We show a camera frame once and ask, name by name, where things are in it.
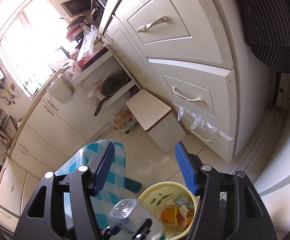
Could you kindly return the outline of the clear plastic bottle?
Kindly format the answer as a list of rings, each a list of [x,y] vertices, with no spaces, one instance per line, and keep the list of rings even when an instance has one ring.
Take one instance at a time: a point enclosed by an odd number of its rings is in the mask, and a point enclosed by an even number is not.
[[[121,200],[109,211],[108,218],[131,236],[150,218],[153,224],[146,239],[168,239],[162,223],[138,199]]]

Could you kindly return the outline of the blue milk carton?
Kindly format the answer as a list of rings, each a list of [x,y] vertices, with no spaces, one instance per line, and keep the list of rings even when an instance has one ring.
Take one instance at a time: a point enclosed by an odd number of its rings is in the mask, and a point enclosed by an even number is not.
[[[185,195],[183,194],[178,194],[174,200],[173,200],[174,204],[177,205],[178,207],[182,207],[183,205],[185,207],[187,207],[189,210],[194,209],[194,204],[192,202],[190,202]]]

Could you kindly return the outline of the orange pomelo peel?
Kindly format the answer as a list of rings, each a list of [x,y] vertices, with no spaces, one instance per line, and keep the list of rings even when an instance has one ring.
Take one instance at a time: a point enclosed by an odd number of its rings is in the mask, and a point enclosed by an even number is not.
[[[157,208],[156,216],[163,224],[183,230],[191,224],[194,216],[194,209],[189,210],[184,205],[178,207],[175,204],[163,204]]]

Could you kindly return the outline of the yellow plastic trash basin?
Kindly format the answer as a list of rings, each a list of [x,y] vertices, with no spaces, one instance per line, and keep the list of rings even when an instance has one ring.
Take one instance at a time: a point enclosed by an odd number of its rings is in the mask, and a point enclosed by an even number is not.
[[[172,181],[147,188],[139,200],[162,223],[169,239],[187,236],[199,204],[184,185]]]

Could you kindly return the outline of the white lower kitchen cabinets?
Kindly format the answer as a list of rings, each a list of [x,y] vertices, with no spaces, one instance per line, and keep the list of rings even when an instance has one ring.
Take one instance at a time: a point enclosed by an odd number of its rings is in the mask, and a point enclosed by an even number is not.
[[[95,116],[96,103],[79,87],[61,103],[47,90],[33,103],[16,133],[0,174],[0,226],[14,232],[34,188],[110,124]]]

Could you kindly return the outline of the white storage rack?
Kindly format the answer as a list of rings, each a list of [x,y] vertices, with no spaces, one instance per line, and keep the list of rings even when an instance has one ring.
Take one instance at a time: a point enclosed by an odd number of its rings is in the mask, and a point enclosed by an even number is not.
[[[124,133],[136,124],[126,102],[139,92],[140,85],[112,49],[98,50],[73,76],[72,85],[95,104],[95,118],[104,118]]]

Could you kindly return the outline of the black frying pan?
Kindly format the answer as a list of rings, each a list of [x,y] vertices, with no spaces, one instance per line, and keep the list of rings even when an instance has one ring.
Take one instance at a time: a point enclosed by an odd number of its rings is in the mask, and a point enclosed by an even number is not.
[[[129,76],[123,70],[115,72],[105,79],[100,90],[102,99],[100,100],[95,109],[94,116],[97,116],[99,114],[102,105],[117,91],[123,88],[128,83],[129,79]]]

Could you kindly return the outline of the white drawer cabinet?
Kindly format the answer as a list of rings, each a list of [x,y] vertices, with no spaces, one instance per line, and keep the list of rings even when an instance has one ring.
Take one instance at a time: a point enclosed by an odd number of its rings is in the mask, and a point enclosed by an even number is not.
[[[231,162],[269,104],[274,72],[245,43],[238,0],[108,0],[103,39],[144,89],[216,129],[181,120]]]

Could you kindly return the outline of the black microwave oven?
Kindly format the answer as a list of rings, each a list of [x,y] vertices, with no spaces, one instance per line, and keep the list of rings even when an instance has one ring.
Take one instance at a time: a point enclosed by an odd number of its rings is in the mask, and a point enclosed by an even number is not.
[[[61,3],[61,7],[65,10],[69,17],[76,16],[91,9],[90,0],[70,0]]]

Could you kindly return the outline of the striped dark cloth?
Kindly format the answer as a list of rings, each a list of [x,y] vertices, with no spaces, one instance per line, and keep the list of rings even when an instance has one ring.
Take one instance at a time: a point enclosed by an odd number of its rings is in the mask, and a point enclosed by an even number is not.
[[[240,0],[246,44],[269,68],[290,73],[290,1]]]

